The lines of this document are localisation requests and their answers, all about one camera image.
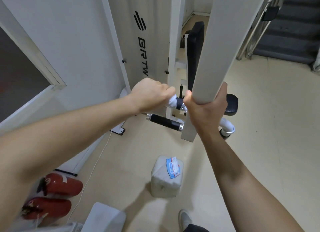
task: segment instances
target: shoe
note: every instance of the shoe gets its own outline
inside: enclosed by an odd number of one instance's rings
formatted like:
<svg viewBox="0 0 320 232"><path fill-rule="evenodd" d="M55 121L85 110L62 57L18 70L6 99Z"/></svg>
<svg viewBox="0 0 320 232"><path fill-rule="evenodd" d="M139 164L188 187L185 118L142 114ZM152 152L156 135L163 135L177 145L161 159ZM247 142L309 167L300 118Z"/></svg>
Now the shoe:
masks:
<svg viewBox="0 0 320 232"><path fill-rule="evenodd" d="M188 214L188 211L185 209L180 210L178 219L179 219L179 227L181 232L183 232L188 227L189 224L192 224L192 219Z"/></svg>

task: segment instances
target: red fire extinguisher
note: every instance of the red fire extinguisher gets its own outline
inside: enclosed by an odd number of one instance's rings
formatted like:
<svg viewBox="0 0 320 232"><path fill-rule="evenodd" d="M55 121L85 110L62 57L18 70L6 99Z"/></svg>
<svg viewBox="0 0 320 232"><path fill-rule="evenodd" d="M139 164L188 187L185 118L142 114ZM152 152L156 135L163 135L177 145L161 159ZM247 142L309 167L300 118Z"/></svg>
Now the red fire extinguisher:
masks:
<svg viewBox="0 0 320 232"><path fill-rule="evenodd" d="M81 181L57 173L50 173L40 180L37 193L76 196L82 191Z"/></svg>
<svg viewBox="0 0 320 232"><path fill-rule="evenodd" d="M43 217L62 218L70 210L71 202L69 200L35 197L22 207L22 217L27 220Z"/></svg>

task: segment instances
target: staircase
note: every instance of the staircase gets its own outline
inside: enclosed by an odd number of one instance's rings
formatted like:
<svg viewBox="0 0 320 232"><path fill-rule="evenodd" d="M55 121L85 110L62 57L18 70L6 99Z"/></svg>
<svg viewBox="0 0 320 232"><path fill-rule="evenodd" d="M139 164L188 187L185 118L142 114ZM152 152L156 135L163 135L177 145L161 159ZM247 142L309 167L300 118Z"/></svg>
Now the staircase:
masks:
<svg viewBox="0 0 320 232"><path fill-rule="evenodd" d="M284 0L255 55L312 64L320 48L320 0Z"/></svg>

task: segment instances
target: beige floor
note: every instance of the beige floor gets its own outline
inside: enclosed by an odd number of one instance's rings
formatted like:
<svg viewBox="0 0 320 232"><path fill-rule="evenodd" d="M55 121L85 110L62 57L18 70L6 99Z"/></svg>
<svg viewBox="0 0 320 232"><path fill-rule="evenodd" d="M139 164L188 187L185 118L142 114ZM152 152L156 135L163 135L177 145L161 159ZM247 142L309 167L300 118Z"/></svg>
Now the beige floor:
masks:
<svg viewBox="0 0 320 232"><path fill-rule="evenodd" d="M319 231L320 76L302 64L253 56L235 61L226 81L228 92L239 98L238 113L228 117L236 126L228 143L305 231ZM123 136L111 136L72 220L84 223L93 204L102 202L126 212L124 231L176 232L182 208L209 231L234 231L199 137L189 143L144 115L124 127ZM80 171L84 183L108 137ZM175 198L149 194L151 169L160 154L185 163ZM78 200L72 199L73 206Z"/></svg>

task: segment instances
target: blue and white package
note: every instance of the blue and white package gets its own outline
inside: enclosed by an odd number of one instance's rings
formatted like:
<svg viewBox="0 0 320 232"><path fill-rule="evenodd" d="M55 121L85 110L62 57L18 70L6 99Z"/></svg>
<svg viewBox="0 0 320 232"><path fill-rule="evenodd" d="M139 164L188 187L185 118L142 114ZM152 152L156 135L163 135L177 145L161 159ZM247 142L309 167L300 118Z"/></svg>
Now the blue and white package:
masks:
<svg viewBox="0 0 320 232"><path fill-rule="evenodd" d="M180 165L177 162L177 157L167 159L167 171L170 175L170 179L173 179L181 174Z"/></svg>

